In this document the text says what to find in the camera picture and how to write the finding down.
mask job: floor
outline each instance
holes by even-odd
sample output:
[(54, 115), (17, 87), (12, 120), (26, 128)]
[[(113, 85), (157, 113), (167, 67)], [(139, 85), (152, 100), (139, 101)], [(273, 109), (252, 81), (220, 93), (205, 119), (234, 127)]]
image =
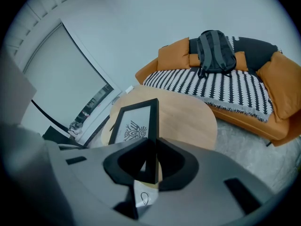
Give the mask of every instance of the floor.
[[(301, 154), (301, 137), (286, 145), (266, 147), (268, 141), (242, 128), (217, 119), (216, 151), (232, 158), (257, 176), (273, 192), (288, 186), (297, 176), (297, 160)], [(88, 147), (100, 147), (101, 131)]]

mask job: black picture frame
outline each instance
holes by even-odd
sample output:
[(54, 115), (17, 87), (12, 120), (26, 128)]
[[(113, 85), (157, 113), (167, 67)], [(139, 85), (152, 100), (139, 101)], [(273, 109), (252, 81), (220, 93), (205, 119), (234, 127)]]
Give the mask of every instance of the black picture frame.
[(150, 106), (149, 133), (148, 133), (147, 138), (152, 143), (154, 143), (154, 144), (156, 143), (156, 140), (159, 137), (159, 101), (157, 98), (122, 107), (117, 116), (113, 131), (112, 131), (112, 134), (111, 134), (111, 137), (109, 140), (109, 145), (115, 143), (118, 129), (120, 127), (120, 123), (122, 121), (124, 112), (140, 109), (140, 108), (147, 107), (147, 106)]

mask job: ceiling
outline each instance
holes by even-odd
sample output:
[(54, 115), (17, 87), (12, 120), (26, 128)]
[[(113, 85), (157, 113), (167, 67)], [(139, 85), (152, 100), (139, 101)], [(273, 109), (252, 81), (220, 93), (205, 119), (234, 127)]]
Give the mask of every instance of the ceiling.
[(31, 30), (53, 9), (68, 0), (27, 0), (11, 24), (4, 44), (11, 55), (16, 55)]

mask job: roller blind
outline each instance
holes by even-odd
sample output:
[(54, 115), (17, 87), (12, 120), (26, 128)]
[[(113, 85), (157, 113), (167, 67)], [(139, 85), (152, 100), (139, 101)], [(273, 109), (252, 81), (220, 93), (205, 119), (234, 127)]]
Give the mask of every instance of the roller blind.
[(25, 76), (37, 90), (33, 100), (65, 127), (106, 85), (62, 25), (36, 51)]

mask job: coffee table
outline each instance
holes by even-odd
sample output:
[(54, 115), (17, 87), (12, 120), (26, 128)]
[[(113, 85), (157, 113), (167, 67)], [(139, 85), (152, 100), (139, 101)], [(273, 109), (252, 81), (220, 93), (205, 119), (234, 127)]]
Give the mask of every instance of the coffee table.
[(109, 143), (120, 108), (154, 98), (159, 100), (160, 137), (214, 150), (217, 136), (216, 119), (203, 101), (193, 96), (144, 85), (135, 86), (128, 94), (121, 96), (111, 108), (110, 119), (101, 134), (103, 145)]

